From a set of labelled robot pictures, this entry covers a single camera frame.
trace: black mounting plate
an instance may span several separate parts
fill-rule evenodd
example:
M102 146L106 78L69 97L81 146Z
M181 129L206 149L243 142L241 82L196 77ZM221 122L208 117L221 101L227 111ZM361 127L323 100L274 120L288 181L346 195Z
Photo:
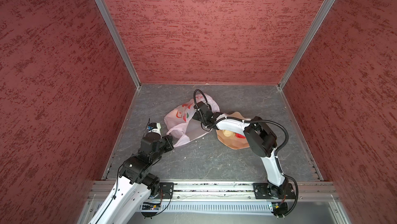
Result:
M152 199L160 199L161 190L163 191L163 199L171 199L172 195L173 195L173 186L174 186L174 183L162 183L162 182L160 182L160 188L158 190L159 194L157 194L157 196L155 196Z
M255 199L274 199L268 194L263 194L263 189L268 188L267 183L253 183ZM285 190L285 199L295 199L295 191L292 184L287 184L287 189Z

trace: red object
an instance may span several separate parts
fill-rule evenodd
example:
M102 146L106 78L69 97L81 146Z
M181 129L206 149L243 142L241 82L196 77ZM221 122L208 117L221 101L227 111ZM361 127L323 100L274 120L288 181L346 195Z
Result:
M324 0L105 0L142 82L277 84Z
M352 223L397 220L396 17L397 0L336 0L284 88Z
M135 88L94 0L1 0L0 223L76 223Z
M176 112L176 117L177 118L182 118L182 111Z
M241 134L239 134L239 133L236 133L236 137L237 137L237 138L245 138L244 135L241 135Z

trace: food item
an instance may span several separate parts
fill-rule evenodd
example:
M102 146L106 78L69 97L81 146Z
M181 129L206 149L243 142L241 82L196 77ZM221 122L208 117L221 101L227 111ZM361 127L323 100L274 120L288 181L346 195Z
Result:
M224 134L225 137L232 137L236 134L235 132L229 130L222 130L222 133Z
M237 138L245 138L244 135L241 135L241 134L239 134L239 133L236 133L236 137L237 137Z

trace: brown paper bag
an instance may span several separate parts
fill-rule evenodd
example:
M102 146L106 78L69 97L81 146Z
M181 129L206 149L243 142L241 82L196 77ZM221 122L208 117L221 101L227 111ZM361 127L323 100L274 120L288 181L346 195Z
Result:
M239 112L234 112L233 114L230 114L229 116L231 117L236 117L239 119L245 119ZM246 148L249 147L249 144L247 142L246 138L237 138L236 134L232 135L231 137L226 137L222 130L216 130L216 134L218 135L218 139L220 142L225 144L225 146L230 147L232 149L241 149L241 148Z

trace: aluminum frame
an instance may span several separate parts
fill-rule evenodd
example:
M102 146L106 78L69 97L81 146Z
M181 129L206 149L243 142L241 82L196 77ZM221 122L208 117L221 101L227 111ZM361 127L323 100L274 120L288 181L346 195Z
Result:
M335 0L324 0L320 9L318 10L309 30L307 31L305 37L302 40L298 50L296 51L294 57L291 60L287 70L285 71L283 77L281 78L280 83L278 84L280 89L283 89L285 84L287 83L289 77L292 75L296 65L302 58L303 54L305 53L307 47L309 46L310 42L312 41L314 35L316 34L317 30L320 28L321 23L327 16L328 12L330 11L332 5L334 4Z
M132 80L135 83L136 88L141 88L141 81L138 78L138 74L135 71L134 65L132 65L131 59L128 55L127 49L124 46L122 38L120 37L119 32L117 31L117 27L113 21L112 16L110 15L109 9L106 6L105 0L95 0L99 11L102 14L103 19L109 29L110 34L113 37L114 43L116 43L117 49L120 52L120 55L123 58L124 63L128 69L129 74L131 75Z
M88 195L88 201L103 201L111 191L115 180L95 181ZM172 201L208 202L208 201L238 201L238 202L263 202L266 200L255 199L253 191L254 181L189 181L189 180L164 180L162 182L175 183ZM297 182L299 186L299 201L329 202L339 201L332 182Z
M298 122L297 122L297 120L295 118L295 115L292 112L291 106L289 105L288 100L285 97L285 94L284 94L283 90L279 88L279 91L280 91L280 94L281 94L281 98L282 98L282 100L283 100L283 102L285 104L286 110L288 112L289 119L291 120L292 127L296 131L299 143L302 146L303 153L305 154L305 157L306 157L307 161L309 162L309 165L314 168L315 173L317 174L319 180L324 181L324 178L322 177L322 175L320 173L320 169L318 168L318 166L317 166L317 164L316 164L316 162L314 160L314 157L313 157L312 153L310 152L310 148L307 145L306 139L303 136L302 130L300 129L299 124L298 124Z
M120 141L121 141L121 139L123 137L123 133L124 133L124 130L125 130L126 126L127 126L128 120L131 118L132 110L133 110L133 108L135 106L135 102L136 102L136 99L139 96L139 92L140 91L141 91L141 88L136 88L134 96L132 97L132 101L131 101L131 104L129 106L128 112L127 112L126 117L124 118L124 121L123 121L123 125L122 125L122 127L120 129L119 135L117 136L116 143L113 146L112 155L110 156L110 158L108 160L108 163L106 165L106 169L103 172L103 175L102 175L102 178L101 178L102 180L106 180L106 178L107 178L107 176L109 174L109 170L110 170L110 167L111 167L112 162L113 162L114 154L115 154L116 149L119 146L119 143L120 143Z
M332 214L338 224L351 224L349 217L341 202L330 202Z

